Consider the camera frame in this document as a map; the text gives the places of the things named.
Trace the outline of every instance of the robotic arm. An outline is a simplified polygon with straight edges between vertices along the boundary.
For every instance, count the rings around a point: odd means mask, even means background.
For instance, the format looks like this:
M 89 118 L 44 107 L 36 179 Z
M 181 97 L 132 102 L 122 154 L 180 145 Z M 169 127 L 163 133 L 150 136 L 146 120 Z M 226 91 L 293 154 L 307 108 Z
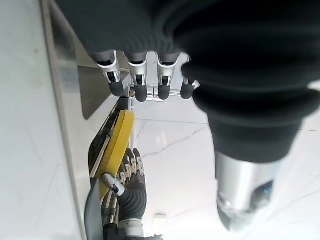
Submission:
M 114 51 L 126 53 L 141 102 L 144 53 L 158 53 L 161 99 L 169 95 L 178 53 L 191 57 L 182 73 L 191 90 L 192 80 L 200 82 L 193 99 L 212 131 L 220 219 L 230 231 L 249 224 L 269 203 L 302 120 L 320 103 L 319 92 L 308 89 L 320 79 L 320 6 L 309 0 L 56 2 L 115 95 L 123 86 Z

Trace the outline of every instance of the black rubber fingertip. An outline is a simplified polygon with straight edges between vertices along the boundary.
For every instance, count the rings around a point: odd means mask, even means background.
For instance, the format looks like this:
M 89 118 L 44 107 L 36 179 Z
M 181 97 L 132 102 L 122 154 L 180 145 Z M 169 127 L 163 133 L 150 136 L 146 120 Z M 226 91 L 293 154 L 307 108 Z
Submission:
M 138 149 L 134 148 L 132 151 L 133 151 L 133 154 L 134 154 L 136 157 L 141 157 L 140 152 L 138 151 Z
M 116 97 L 121 97 L 125 93 L 124 92 L 124 85 L 123 85 L 122 81 L 109 83 L 109 87 L 110 87 L 111 93 L 113 95 L 115 95 Z
M 134 86 L 135 98 L 143 103 L 147 99 L 147 85 Z
M 194 93 L 194 90 L 195 86 L 193 86 L 192 84 L 185 85 L 184 83 L 182 83 L 180 92 L 181 97 L 185 100 L 191 98 L 192 94 Z
M 158 96 L 161 100 L 166 100 L 170 94 L 170 86 L 159 85 L 158 86 Z

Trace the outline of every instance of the marble vein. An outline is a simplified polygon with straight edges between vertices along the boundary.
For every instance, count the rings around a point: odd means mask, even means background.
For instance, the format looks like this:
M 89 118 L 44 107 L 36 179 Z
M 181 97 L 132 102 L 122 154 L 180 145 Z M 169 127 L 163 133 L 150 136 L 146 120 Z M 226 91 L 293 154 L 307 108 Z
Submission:
M 304 196 L 299 197 L 298 199 L 296 199 L 296 200 L 294 200 L 293 202 L 291 202 L 288 206 L 283 207 L 283 208 L 280 208 L 278 211 L 276 211 L 276 212 L 269 218 L 269 220 L 276 218 L 277 216 L 279 216 L 279 215 L 283 214 L 284 212 L 286 212 L 287 210 L 289 210 L 289 209 L 292 207 L 292 205 L 296 204 L 297 202 L 300 202 L 301 200 L 303 200 L 303 199 L 305 199 L 305 198 L 308 198 L 308 197 L 310 197 L 310 196 L 313 196 L 313 195 L 317 194 L 318 192 L 320 192 L 320 189 L 318 189 L 318 190 L 316 190 L 316 191 L 314 191 L 314 192 L 311 192 L 311 193 L 309 193 L 309 194 L 306 194 L 306 195 L 304 195 Z
M 147 124 L 148 121 L 143 121 L 143 124 L 142 126 L 140 127 L 140 130 L 136 136 L 136 138 L 138 139 L 140 137 L 140 134 L 142 134 L 142 132 L 144 131 L 145 127 L 146 127 L 146 124 Z
M 207 126 L 204 126 L 204 127 L 200 128 L 200 129 L 194 131 L 190 136 L 186 136 L 186 137 L 184 137 L 184 138 L 181 138 L 181 139 L 179 139 L 179 140 L 177 140 L 177 141 L 174 141 L 174 142 L 170 143 L 168 146 L 162 148 L 160 151 L 150 152 L 150 153 L 142 156 L 142 159 L 144 159 L 144 158 L 146 158 L 146 157 L 158 155 L 158 154 L 162 153 L 163 151 L 167 150 L 168 148 L 171 148 L 172 146 L 174 146 L 174 145 L 176 145 L 176 144 L 179 144 L 179 143 L 182 143 L 182 142 L 188 140 L 189 138 L 193 137 L 194 135 L 196 135 L 197 133 L 203 131 L 203 130 L 206 129 L 206 128 L 207 128 Z

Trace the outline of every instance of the white marble floor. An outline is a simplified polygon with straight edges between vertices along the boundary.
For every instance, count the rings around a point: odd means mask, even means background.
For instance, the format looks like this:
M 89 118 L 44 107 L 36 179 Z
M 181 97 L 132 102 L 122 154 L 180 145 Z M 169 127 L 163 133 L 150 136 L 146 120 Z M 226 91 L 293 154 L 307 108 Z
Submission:
M 320 112 L 301 127 L 284 159 L 266 219 L 244 233 L 227 232 L 216 209 L 214 147 L 207 116 L 193 103 L 171 96 L 134 103 L 134 145 L 146 171 L 148 204 L 143 224 L 164 213 L 165 240 L 320 239 Z

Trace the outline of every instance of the yellow object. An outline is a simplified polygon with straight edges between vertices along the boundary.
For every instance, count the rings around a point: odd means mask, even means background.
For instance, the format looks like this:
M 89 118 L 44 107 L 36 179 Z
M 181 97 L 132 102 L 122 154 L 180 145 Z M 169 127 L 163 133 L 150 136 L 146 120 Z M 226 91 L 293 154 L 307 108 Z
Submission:
M 110 173 L 114 176 L 117 175 L 128 147 L 129 139 L 134 127 L 134 120 L 135 115 L 132 111 L 120 111 L 113 135 L 95 174 L 95 177 L 99 178 L 100 198 L 103 198 L 109 191 L 108 187 L 101 181 L 101 175 L 104 173 Z

